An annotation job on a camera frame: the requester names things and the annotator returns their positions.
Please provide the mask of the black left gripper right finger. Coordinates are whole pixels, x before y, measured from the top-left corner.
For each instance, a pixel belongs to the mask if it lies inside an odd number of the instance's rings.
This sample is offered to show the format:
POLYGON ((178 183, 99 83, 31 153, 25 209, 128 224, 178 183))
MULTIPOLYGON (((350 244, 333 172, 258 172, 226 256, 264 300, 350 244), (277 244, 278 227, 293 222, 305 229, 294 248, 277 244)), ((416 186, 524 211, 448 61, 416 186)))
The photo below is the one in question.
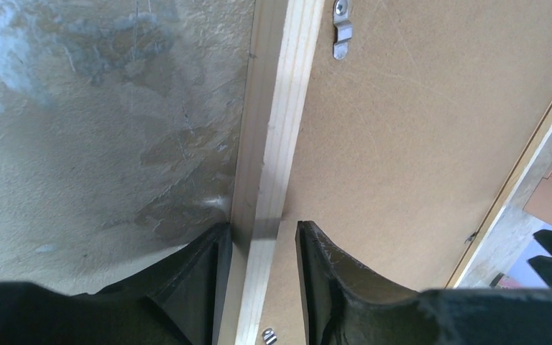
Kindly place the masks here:
POLYGON ((552 344, 552 289, 417 292, 313 221, 298 222, 295 241, 308 344, 552 344))

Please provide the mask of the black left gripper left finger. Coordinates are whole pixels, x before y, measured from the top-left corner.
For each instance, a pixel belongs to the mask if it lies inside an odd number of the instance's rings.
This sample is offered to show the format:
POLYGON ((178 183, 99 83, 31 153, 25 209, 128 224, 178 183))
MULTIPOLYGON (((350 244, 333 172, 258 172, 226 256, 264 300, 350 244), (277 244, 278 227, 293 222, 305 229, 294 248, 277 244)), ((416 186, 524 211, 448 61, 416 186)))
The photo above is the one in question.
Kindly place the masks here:
POLYGON ((0 344, 216 344, 231 255, 220 223, 94 294, 0 282, 0 344))

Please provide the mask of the light wooden picture frame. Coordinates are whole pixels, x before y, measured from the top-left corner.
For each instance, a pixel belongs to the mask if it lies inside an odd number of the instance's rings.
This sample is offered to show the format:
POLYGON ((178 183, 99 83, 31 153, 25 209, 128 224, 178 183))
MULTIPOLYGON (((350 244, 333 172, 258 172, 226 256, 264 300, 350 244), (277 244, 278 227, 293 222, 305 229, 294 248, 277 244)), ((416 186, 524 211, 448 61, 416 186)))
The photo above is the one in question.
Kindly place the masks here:
MULTIPOLYGON (((258 1, 254 10, 231 223, 234 256, 220 344, 258 339, 277 235, 327 1, 258 1)), ((445 287, 457 286, 552 132, 552 101, 445 287)))

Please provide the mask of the brown cardboard backing board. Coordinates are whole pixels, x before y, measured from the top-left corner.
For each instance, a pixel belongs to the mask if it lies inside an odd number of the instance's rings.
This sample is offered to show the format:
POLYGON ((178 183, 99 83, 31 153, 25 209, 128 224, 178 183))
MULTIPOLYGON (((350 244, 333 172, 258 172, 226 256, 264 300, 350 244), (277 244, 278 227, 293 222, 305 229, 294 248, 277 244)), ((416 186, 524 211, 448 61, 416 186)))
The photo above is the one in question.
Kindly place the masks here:
POLYGON ((413 290, 443 288, 552 101, 552 1, 324 5, 260 328, 304 344, 295 233, 314 221, 413 290))

